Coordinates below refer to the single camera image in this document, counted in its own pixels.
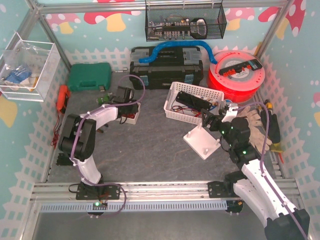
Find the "white peg board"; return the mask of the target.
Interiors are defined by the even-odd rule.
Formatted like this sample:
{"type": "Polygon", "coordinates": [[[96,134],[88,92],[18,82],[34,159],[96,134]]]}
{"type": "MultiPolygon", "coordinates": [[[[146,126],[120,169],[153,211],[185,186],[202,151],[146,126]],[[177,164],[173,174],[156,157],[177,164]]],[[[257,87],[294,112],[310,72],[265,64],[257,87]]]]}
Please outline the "white peg board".
{"type": "Polygon", "coordinates": [[[206,160],[218,148],[220,140],[215,139],[199,123],[195,128],[183,136],[183,140],[203,159],[206,160]]]}

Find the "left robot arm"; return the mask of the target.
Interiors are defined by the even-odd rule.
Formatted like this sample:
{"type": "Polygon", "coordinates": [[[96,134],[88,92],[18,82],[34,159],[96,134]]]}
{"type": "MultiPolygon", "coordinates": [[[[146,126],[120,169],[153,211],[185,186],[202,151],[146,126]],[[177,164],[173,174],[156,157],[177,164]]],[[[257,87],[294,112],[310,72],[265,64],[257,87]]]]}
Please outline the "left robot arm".
{"type": "Polygon", "coordinates": [[[83,114],[69,114],[64,122],[58,142],[58,149],[67,155],[80,173],[81,182],[88,186],[102,183],[93,158],[96,131],[133,110],[138,111],[132,88],[119,86],[115,96],[100,107],[83,114]]]}

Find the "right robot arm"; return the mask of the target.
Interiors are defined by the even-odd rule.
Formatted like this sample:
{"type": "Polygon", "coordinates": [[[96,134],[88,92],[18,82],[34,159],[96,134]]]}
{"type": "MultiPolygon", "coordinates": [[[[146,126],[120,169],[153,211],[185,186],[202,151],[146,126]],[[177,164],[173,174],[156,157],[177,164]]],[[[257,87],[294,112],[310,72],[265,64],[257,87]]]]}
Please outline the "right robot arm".
{"type": "Polygon", "coordinates": [[[222,192],[240,197],[255,213],[268,240],[308,239],[310,216],[281,191],[264,164],[268,135],[262,134],[259,113],[250,105],[240,107],[232,120],[201,110],[202,126],[219,132],[238,171],[224,177],[222,192]]]}

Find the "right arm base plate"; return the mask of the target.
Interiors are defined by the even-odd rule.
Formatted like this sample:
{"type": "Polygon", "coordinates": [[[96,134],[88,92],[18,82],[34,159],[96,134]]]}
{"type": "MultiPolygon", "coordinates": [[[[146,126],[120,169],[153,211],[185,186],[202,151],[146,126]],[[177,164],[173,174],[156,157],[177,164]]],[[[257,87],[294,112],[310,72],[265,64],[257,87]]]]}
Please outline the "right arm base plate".
{"type": "Polygon", "coordinates": [[[222,181],[211,181],[207,183],[209,198],[235,198],[236,195],[229,191],[222,181]]]}

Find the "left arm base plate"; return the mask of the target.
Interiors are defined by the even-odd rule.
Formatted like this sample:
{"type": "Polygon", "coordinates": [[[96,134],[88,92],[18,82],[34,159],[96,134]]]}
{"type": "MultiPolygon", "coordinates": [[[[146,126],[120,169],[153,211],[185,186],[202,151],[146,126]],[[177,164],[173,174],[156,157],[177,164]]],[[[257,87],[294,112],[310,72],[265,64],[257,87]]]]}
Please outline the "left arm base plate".
{"type": "Polygon", "coordinates": [[[76,200],[119,200],[120,187],[115,185],[90,186],[80,183],[76,190],[76,200]]]}

